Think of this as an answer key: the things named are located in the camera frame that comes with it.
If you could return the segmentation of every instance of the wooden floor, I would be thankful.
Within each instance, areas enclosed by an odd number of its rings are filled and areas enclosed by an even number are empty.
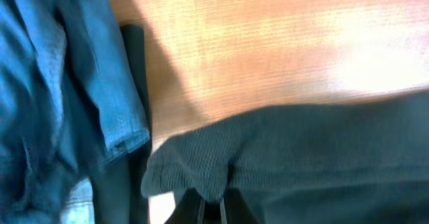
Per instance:
[[[273,104],[429,87],[429,0],[111,0],[145,30],[154,145]]]

